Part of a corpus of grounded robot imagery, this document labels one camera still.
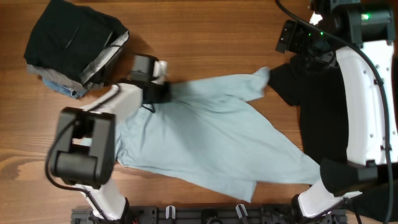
light blue shirt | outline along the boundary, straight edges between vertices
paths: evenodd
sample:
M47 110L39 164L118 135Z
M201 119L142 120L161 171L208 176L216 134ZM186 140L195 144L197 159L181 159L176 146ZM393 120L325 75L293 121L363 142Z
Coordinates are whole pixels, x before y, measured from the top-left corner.
M141 108L116 130L124 166L177 177L251 201L257 181L314 184L319 166L247 101L269 69L172 85L172 102Z

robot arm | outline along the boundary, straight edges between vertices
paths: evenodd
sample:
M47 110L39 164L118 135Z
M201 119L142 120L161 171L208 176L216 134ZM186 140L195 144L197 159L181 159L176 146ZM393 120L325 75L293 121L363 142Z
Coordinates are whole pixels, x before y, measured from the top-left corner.
M57 127L60 137L49 151L46 169L74 189L83 189L81 193L91 205L96 223L132 223L128 200L111 180L116 123L143 104L170 100L169 83L165 82L167 62L150 55L136 55L130 75L130 79L113 85L94 103L80 109L63 109ZM91 146L75 144L76 139L83 137L92 138Z
M324 65L330 63L326 62L322 54L335 51L346 91L349 122L348 163L322 161L322 179L306 192L296 195L292 201L296 211L295 220L298 222L320 218L369 188L391 183L391 179L387 178L389 167L386 164L390 160L386 158L386 150L391 149L388 153L391 155L391 169L393 173L398 172L398 138L391 83L394 17L386 6L364 6L359 3L357 0L346 1L347 5L337 7L340 2L314 0L315 10L318 9L323 19L315 15L310 22L319 22L318 27L321 30L327 30L361 48L360 51L375 65L381 77L386 102L383 102L382 90L374 70L365 59L351 47L324 37L323 32L313 32L302 24L288 21L277 46L280 52L291 50L317 57L318 62L323 62ZM387 111L384 111L385 104L388 105ZM386 115L389 117L390 136L387 144L384 121Z

shirt sleeve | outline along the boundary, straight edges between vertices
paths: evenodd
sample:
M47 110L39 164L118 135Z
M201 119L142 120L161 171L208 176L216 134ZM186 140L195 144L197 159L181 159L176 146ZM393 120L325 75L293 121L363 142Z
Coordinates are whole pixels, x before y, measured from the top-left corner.
M243 101L251 101L263 97L263 89L269 77L269 69L264 67L253 74L225 75L178 83L172 86L172 96L178 100L208 100L220 96L232 96Z
M290 106L297 106L303 97L304 80L299 66L302 62L293 57L290 63L283 64L271 70L269 85Z

green led light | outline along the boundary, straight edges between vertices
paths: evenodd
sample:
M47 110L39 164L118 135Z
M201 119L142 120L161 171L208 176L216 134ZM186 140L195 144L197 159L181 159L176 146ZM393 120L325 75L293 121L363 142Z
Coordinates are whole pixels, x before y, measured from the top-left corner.
M369 14L362 14L362 20L368 20L371 16Z

wooden table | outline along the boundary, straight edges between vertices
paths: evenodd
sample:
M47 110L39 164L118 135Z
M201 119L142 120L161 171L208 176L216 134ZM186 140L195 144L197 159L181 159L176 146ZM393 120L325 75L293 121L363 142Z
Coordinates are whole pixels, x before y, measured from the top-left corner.
M92 102L104 90L73 100L27 74L23 54L47 2L0 0L0 223L69 223L72 208L87 206L80 194L50 185L44 176L44 158L60 110ZM271 0L73 2L120 19L131 31L129 47L168 61L173 82L252 73L263 66L274 68L292 56L274 50L287 16ZM283 2L303 18L312 13L307 10L308 1ZM124 75L131 64L132 57L124 54L115 75ZM297 108L289 107L269 87L263 99L251 104L302 148ZM179 179L120 165L115 166L113 178L131 205L240 202ZM252 202L287 203L306 189L300 184L260 183Z

